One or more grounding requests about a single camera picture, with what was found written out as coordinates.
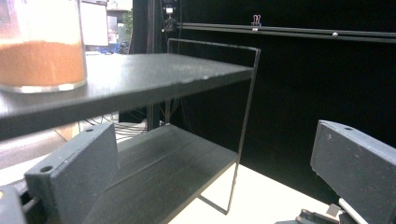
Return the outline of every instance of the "horizontal bar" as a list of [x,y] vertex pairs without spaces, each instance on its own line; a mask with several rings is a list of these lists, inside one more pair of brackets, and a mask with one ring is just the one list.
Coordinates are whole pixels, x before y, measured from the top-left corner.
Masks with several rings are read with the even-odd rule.
[[396,43],[396,33],[380,32],[359,32],[359,31],[335,31],[335,30],[316,30],[298,29],[283,27],[263,27],[263,26],[242,26],[242,25],[222,25],[222,24],[202,24],[202,23],[178,23],[177,28],[185,30],[203,30],[230,32],[254,35],[278,35],[294,36],[334,40],[351,40],[363,42]]

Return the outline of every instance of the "orange powder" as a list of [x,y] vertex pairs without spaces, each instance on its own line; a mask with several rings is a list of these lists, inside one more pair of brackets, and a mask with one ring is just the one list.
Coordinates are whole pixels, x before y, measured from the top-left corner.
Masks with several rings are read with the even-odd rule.
[[84,80],[81,44],[45,41],[0,46],[0,84],[58,86]]

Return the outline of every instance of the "glass jar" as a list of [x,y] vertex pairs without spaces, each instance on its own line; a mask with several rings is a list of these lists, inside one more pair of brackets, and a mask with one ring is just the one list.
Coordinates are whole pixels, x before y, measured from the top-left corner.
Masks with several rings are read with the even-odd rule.
[[86,82],[77,0],[0,1],[0,89],[68,91]]

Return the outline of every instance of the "black shelf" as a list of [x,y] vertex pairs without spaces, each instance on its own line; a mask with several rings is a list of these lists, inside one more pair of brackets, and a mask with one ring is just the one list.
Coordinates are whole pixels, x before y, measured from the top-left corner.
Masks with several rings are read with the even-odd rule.
[[0,91],[0,140],[250,79],[253,68],[174,54],[87,56],[73,91]]
[[121,142],[120,169],[84,223],[166,223],[236,160],[172,125]]

